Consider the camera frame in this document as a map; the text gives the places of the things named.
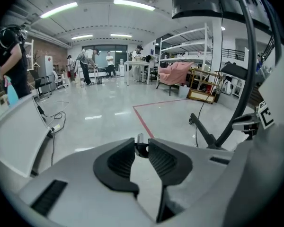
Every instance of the black shirt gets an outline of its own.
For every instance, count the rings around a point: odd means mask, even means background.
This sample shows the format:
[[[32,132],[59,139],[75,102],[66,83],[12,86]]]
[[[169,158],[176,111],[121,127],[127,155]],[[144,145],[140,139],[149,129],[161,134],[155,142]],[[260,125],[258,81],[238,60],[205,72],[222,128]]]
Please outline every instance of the black shirt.
[[[15,33],[10,29],[0,32],[0,66],[11,56],[10,51],[19,43]],[[26,81],[27,76],[27,58],[26,52],[22,45],[20,45],[22,58],[17,64],[11,68],[6,75],[10,77],[12,84],[18,84],[21,80]]]

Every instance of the trash bin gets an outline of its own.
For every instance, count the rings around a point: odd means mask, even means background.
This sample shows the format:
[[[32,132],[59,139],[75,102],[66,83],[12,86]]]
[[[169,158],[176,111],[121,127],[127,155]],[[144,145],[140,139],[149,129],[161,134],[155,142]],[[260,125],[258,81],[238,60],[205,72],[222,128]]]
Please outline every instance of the trash bin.
[[[187,98],[187,95],[189,93],[189,89],[190,89],[189,87],[179,86],[178,96],[182,97],[182,98]]]

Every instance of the man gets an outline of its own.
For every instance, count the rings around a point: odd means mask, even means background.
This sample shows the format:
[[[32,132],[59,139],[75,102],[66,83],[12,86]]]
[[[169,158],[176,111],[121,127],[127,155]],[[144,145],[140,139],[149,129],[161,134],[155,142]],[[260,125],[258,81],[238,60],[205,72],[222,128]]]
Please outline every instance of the man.
[[[0,30],[0,77],[10,77],[18,98],[30,94],[27,85],[27,57],[15,32],[9,28]]]
[[[111,75],[111,72],[113,72],[114,77],[115,77],[115,67],[114,67],[114,58],[113,56],[110,55],[110,51],[107,52],[107,72],[108,72],[108,78]]]
[[[93,85],[94,83],[90,81],[89,79],[89,66],[91,67],[95,67],[95,63],[93,61],[93,59],[91,58],[92,55],[89,54],[89,50],[84,50],[83,49],[83,54],[84,56],[82,57],[82,59],[80,60],[80,65],[82,67],[82,71],[83,71],[83,75],[84,75],[84,80],[86,82],[86,84],[89,85]],[[99,50],[98,49],[93,49],[93,55],[99,55]]]
[[[69,56],[67,57],[67,66],[68,66],[68,69],[69,69],[70,74],[71,74],[71,82],[75,82],[75,77],[74,77],[74,61],[72,60],[71,55],[69,55]]]
[[[141,55],[141,52],[143,48],[142,46],[138,45],[137,49],[133,51],[132,53],[132,61],[142,61],[143,56]],[[141,70],[143,70],[143,66],[133,66],[133,81],[139,82],[140,81],[140,75]]]

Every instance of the chair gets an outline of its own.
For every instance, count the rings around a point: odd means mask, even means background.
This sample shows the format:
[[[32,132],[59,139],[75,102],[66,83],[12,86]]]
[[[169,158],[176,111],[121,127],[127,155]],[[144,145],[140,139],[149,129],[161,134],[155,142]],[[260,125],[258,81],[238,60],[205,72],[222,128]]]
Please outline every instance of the chair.
[[[160,80],[156,87],[156,89],[159,87],[160,83],[163,83],[165,85],[169,85],[169,95],[171,86],[175,85],[177,83],[185,83],[186,80],[186,74],[191,67],[193,62],[175,62],[171,66],[168,66],[166,68],[159,67],[159,76]]]
[[[55,84],[57,85],[57,89],[68,86],[68,84],[65,83],[66,78],[63,77],[63,74],[58,76],[57,72],[53,70],[53,75],[55,76]]]
[[[35,86],[34,88],[38,91],[38,98],[40,98],[40,87],[48,85],[49,91],[46,93],[47,98],[49,97],[50,94],[52,94],[52,89],[51,89],[51,81],[49,80],[49,77],[39,77],[38,71],[36,70],[30,70],[30,74],[34,78],[35,81]]]

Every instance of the fluorescent light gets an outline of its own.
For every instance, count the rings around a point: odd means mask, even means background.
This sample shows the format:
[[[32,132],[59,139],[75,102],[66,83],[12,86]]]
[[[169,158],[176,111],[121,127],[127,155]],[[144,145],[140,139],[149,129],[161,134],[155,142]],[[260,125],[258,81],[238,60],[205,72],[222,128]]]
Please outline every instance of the fluorescent light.
[[[92,37],[93,35],[80,35],[80,36],[77,36],[77,37],[73,37],[71,38],[72,40],[75,40],[75,39],[81,39],[81,38],[86,38],[86,37]]]
[[[129,6],[139,7],[142,9],[147,9],[150,11],[154,11],[156,9],[155,7],[152,7],[152,6],[148,6],[142,3],[138,3],[138,2],[126,1],[126,0],[114,0],[114,4],[129,5]]]
[[[119,35],[119,34],[110,34],[110,36],[119,36],[119,37],[132,37],[132,35]]]
[[[121,115],[121,114],[130,114],[130,112],[119,112],[119,113],[115,113],[115,115]]]
[[[93,117],[86,117],[85,120],[88,120],[88,119],[98,119],[98,118],[102,118],[102,115],[93,116]]]
[[[55,9],[53,9],[53,10],[50,10],[50,11],[48,11],[48,12],[42,14],[42,15],[40,16],[40,18],[50,17],[51,15],[53,15],[53,14],[55,14],[55,13],[59,13],[59,12],[61,12],[61,11],[63,11],[63,10],[66,10],[66,9],[71,9],[71,8],[76,7],[76,6],[78,6],[78,4],[77,4],[76,2],[72,2],[72,3],[69,3],[69,4],[63,5],[63,6],[61,6],[61,7],[55,8]]]

